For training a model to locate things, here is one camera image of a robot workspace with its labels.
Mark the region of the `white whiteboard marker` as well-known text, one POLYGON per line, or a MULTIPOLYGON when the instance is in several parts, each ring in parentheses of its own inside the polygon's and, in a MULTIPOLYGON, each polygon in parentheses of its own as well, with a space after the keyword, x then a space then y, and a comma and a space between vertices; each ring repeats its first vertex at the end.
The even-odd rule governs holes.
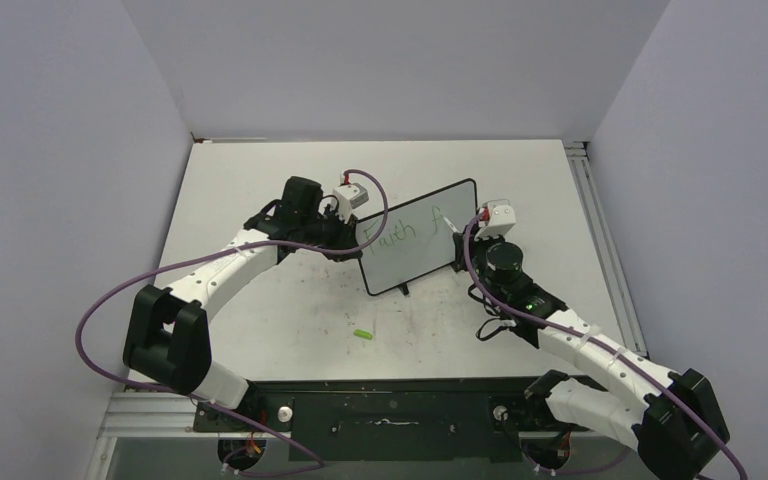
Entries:
POLYGON ((453 232, 453 233, 460 233, 460 230, 455 226, 455 224, 448 219, 446 216, 441 217, 444 221, 445 225, 453 232))

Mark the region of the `green marker cap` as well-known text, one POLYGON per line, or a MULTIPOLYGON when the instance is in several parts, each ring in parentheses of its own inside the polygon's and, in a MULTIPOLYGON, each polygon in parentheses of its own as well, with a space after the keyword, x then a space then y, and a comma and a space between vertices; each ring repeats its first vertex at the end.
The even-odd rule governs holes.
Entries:
POLYGON ((371 332, 361 329, 354 330, 353 335, 364 340, 372 340, 374 338, 374 335, 371 332))

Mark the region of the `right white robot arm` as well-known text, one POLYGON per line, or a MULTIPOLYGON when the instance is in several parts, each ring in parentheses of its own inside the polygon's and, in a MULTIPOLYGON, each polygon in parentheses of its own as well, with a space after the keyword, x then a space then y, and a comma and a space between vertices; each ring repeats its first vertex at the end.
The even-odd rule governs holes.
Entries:
POLYGON ((523 270, 523 252, 470 225, 452 236, 455 263, 472 280, 471 296, 509 331, 595 381, 583 385, 551 371, 525 391, 525 411, 539 428, 584 427, 635 451, 659 479, 695 479, 718 454, 740 478, 747 471, 729 448, 728 426, 711 382, 636 354, 583 320, 523 270))

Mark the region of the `black framed small whiteboard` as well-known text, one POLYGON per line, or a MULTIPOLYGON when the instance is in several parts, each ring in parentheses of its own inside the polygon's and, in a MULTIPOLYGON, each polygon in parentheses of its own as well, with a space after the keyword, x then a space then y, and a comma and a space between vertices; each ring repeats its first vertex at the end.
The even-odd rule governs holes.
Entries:
POLYGON ((366 292, 377 296, 455 259, 453 232, 442 216, 461 231, 478 208, 477 184, 466 178, 358 221, 356 237, 364 244, 359 266, 366 292))

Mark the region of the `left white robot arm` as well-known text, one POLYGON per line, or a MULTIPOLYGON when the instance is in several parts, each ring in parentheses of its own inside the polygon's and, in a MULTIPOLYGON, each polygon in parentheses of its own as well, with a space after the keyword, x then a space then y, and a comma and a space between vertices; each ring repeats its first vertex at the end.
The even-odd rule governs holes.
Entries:
POLYGON ((214 360, 212 317, 300 245, 324 248, 333 261, 361 257, 354 211, 368 199, 365 187, 348 180, 325 194, 319 183, 291 177, 280 198, 243 224, 224 256, 167 286, 138 291, 124 344, 125 365, 178 394, 219 404, 219 417, 231 429, 250 428, 258 416, 253 386, 214 360))

